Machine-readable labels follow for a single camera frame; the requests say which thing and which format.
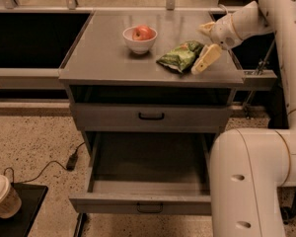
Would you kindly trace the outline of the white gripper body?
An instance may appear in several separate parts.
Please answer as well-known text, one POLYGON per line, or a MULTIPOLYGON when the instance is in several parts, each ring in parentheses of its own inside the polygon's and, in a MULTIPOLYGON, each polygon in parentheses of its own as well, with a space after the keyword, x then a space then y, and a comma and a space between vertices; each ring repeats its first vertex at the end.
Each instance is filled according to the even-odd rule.
POLYGON ((232 49, 243 42, 235 30, 231 14, 225 15, 214 23, 210 30, 210 39, 223 49, 232 49))

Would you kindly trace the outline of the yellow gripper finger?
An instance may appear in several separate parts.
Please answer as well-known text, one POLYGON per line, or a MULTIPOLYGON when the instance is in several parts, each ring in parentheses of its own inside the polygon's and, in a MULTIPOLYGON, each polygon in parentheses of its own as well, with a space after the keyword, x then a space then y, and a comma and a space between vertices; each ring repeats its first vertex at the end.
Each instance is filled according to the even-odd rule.
POLYGON ((191 68, 192 74, 199 74, 208 68, 212 63, 214 63, 222 53, 222 48, 214 43, 210 45, 205 45, 202 49, 199 58, 195 61, 191 68))
POLYGON ((203 35, 205 35, 207 37, 210 37, 211 36, 211 31, 214 28, 214 26, 215 26, 214 22, 209 22, 209 23, 206 23, 206 24, 199 25, 197 30, 201 34, 203 34, 203 35))

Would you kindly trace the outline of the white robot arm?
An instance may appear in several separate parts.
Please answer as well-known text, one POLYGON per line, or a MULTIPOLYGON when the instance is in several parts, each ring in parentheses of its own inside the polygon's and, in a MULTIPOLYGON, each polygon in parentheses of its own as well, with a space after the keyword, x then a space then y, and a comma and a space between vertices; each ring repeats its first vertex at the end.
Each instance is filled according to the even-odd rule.
POLYGON ((274 33, 288 126, 221 133, 211 148, 209 179, 214 237, 286 237, 277 190, 296 187, 296 0, 258 0, 199 31, 211 44, 193 73, 224 49, 274 33))

